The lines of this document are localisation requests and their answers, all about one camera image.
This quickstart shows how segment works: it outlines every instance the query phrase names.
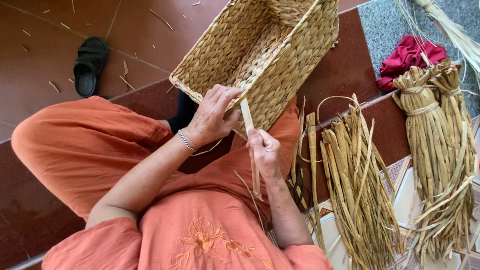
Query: woven basket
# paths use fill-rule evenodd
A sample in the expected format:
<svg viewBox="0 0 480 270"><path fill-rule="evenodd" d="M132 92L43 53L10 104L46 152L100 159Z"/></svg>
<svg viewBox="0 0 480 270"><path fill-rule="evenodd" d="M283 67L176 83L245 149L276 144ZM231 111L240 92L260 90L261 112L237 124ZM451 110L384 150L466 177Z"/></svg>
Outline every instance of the woven basket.
<svg viewBox="0 0 480 270"><path fill-rule="evenodd" d="M215 84L244 89L268 130L338 35L338 0L230 0L170 75L200 103ZM246 139L243 118L234 131Z"/></svg>

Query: knee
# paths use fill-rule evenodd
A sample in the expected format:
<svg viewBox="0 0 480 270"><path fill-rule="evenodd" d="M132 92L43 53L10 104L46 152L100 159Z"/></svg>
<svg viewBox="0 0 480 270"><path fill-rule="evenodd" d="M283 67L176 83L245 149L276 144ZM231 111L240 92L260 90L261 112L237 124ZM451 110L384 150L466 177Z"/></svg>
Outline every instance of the knee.
<svg viewBox="0 0 480 270"><path fill-rule="evenodd" d="M13 131L12 148L22 161L24 157L33 154L35 146L44 144L46 138L57 132L49 119L51 113L45 108L23 120Z"/></svg>

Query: woman's right hand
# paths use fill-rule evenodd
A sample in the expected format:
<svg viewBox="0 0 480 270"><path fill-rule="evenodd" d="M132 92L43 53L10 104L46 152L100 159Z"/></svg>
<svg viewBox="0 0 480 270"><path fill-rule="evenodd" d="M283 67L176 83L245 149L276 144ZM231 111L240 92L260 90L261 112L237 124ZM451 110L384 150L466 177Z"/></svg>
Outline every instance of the woman's right hand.
<svg viewBox="0 0 480 270"><path fill-rule="evenodd" d="M280 142L273 138L267 131L263 129L248 130L247 148L253 151L253 159L255 166L262 175L263 179L268 182L271 180L283 179L280 171Z"/></svg>

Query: orange pants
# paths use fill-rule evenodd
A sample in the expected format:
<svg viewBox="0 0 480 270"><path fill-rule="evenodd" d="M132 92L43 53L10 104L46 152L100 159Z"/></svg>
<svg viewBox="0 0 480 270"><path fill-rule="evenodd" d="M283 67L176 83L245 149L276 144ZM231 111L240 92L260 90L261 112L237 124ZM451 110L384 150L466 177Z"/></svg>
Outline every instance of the orange pants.
<svg viewBox="0 0 480 270"><path fill-rule="evenodd" d="M285 178L300 137L296 97L269 133L281 143L280 167ZM12 147L25 166L77 215L88 218L92 207L131 168L173 137L164 124L110 101L91 97L45 108L23 121L12 135ZM230 193L256 214L245 185L252 172L246 141L235 135L230 152L195 174L174 173L156 200L188 189ZM262 181L261 192L267 198ZM270 218L268 199L257 202Z"/></svg>

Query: embroidered flower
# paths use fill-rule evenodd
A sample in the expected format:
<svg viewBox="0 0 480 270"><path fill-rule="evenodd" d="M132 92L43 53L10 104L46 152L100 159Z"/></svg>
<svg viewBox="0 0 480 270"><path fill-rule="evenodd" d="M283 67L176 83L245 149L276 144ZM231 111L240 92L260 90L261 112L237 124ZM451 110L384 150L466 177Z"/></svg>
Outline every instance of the embroidered flower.
<svg viewBox="0 0 480 270"><path fill-rule="evenodd" d="M215 240L217 239L225 242L225 248L227 250L236 251L254 260L259 259L265 267L273 270L273 265L267 259L260 258L254 254L253 251L255 248L252 247L252 245L246 248L245 245L230 239L226 232L221 232L220 228L218 228L215 234L213 234L213 226L211 222L208 222L202 230L202 218L198 218L195 222L192 221L188 231L190 236L181 237L179 240L182 244L189 246L189 249L185 253L176 255L173 258L173 263L168 266L166 270L182 269L182 266L187 264L192 249L197 257L208 254L212 258L223 260L223 254L214 246Z"/></svg>
<svg viewBox="0 0 480 270"><path fill-rule="evenodd" d="M213 246L213 226L210 222L202 231L202 218L199 218L195 223L191 223L189 227L190 237L180 238L180 242L184 245L193 245L193 251L197 257L202 254L208 254L213 258L223 260L222 253Z"/></svg>
<svg viewBox="0 0 480 270"><path fill-rule="evenodd" d="M226 249L230 249L230 250L238 251L238 250L241 250L242 245L241 245L239 242L235 241L235 240L228 239L228 240L225 242L225 248L226 248Z"/></svg>

